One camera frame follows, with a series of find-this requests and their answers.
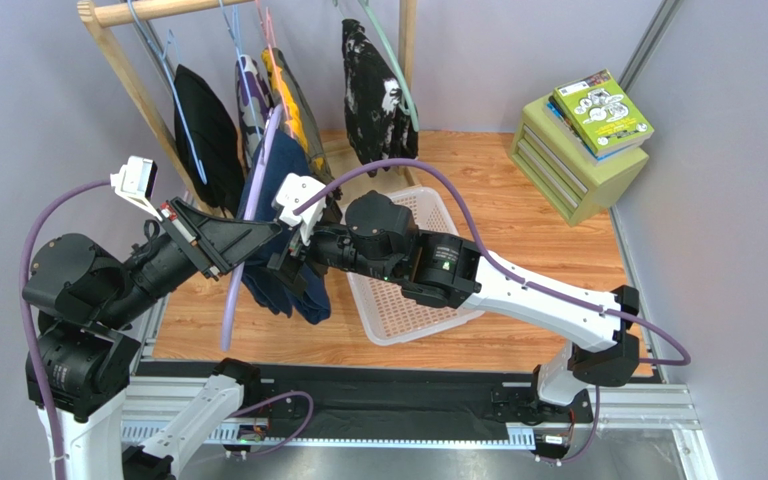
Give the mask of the lilac plastic hanger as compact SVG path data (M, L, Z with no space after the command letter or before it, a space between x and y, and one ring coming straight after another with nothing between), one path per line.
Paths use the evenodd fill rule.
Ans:
M242 220L250 221L255 217L256 210L259 205L259 198L261 195L264 176L266 174L271 149L274 142L274 137L280 127L282 120L282 111L278 108L273 109L266 122L265 134L261 140L260 155L257 162L255 163L251 188L249 189L248 194L244 197L245 209L241 216ZM220 347L223 352L227 352L232 345L235 311L239 297L239 291L242 285L244 266L245 263L241 263L233 270L230 275L230 285L227 290L227 296L225 299L220 337Z

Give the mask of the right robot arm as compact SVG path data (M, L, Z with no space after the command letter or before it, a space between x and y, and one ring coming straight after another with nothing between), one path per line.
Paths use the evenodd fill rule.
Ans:
M580 288L483 255L470 240L419 228L410 208L376 191L354 200L340 223L324 221L321 201L295 214L310 197L283 191L273 202L279 220L298 228L306 260L395 284L419 305L502 314L564 337L537 369L539 401L567 406L587 386L621 387L638 369L638 338L609 313L634 304L631 292Z

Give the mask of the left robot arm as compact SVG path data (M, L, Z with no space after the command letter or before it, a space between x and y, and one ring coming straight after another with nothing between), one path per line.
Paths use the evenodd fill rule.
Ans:
M44 245L30 261L23 299L37 309L38 352L27 388L53 461L69 479L173 479L220 424L260 389L258 368L224 359L157 434L121 439L131 364L140 341L127 327L191 277L231 272L280 232L273 222L214 217L180 199L144 225L145 241L119 260L82 234Z

